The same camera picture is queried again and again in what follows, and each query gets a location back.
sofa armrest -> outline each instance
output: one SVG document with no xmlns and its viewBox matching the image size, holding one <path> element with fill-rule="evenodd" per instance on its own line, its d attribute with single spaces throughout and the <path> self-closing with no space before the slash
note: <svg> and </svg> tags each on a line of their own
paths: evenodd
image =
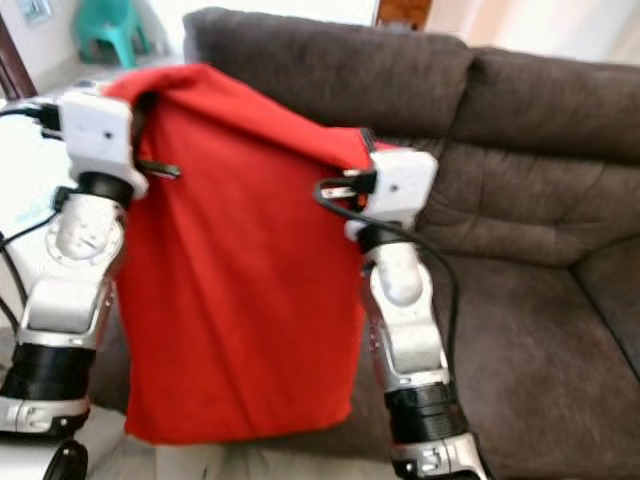
<svg viewBox="0 0 640 480">
<path fill-rule="evenodd" d="M 573 273 L 640 376 L 640 238 L 591 254 Z"/>
</svg>

wooden door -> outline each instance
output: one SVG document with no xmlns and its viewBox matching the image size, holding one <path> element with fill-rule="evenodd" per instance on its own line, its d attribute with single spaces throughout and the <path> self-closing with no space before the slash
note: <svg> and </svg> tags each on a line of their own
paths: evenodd
<svg viewBox="0 0 640 480">
<path fill-rule="evenodd" d="M 0 15 L 0 88 L 8 100 L 37 94 L 9 30 Z"/>
<path fill-rule="evenodd" d="M 380 0 L 376 25 L 422 31 L 427 24 L 432 0 Z"/>
</svg>

sofa backrest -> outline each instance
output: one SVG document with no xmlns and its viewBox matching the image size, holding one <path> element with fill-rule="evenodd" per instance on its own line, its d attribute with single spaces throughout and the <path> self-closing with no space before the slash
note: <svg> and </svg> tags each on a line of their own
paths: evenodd
<svg viewBox="0 0 640 480">
<path fill-rule="evenodd" d="M 640 70 L 218 8 L 207 62 L 293 111 L 436 154 L 419 231 L 465 255 L 567 266 L 640 233 Z"/>
</svg>

red cloth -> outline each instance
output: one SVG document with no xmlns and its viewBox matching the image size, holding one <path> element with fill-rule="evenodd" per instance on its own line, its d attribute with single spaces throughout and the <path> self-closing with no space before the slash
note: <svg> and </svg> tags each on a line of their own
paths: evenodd
<svg viewBox="0 0 640 480">
<path fill-rule="evenodd" d="M 362 334 L 360 255 L 316 181 L 367 168 L 357 130 L 319 126 L 205 65 L 105 93 L 156 94 L 150 177 L 118 290 L 131 348 L 127 431 L 151 443 L 281 435 L 342 421 Z"/>
</svg>

sofa cushion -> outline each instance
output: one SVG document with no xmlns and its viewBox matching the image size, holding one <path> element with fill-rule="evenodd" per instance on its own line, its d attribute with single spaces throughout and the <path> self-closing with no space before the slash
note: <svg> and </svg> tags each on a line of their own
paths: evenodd
<svg viewBox="0 0 640 480">
<path fill-rule="evenodd" d="M 640 238 L 595 252 L 573 271 L 640 378 Z"/>
<path fill-rule="evenodd" d="M 474 50 L 453 136 L 516 150 L 640 163 L 640 70 Z"/>
<path fill-rule="evenodd" d="M 472 56 L 452 37 L 207 8 L 184 18 L 207 62 L 315 121 L 442 136 Z"/>
<path fill-rule="evenodd" d="M 566 266 L 640 234 L 637 167 L 458 143 L 439 163 L 419 229 L 441 250 Z"/>
<path fill-rule="evenodd" d="M 569 271 L 451 261 L 460 396 L 499 476 L 635 478 L 640 384 Z M 432 270 L 446 324 L 447 283 Z"/>
</svg>

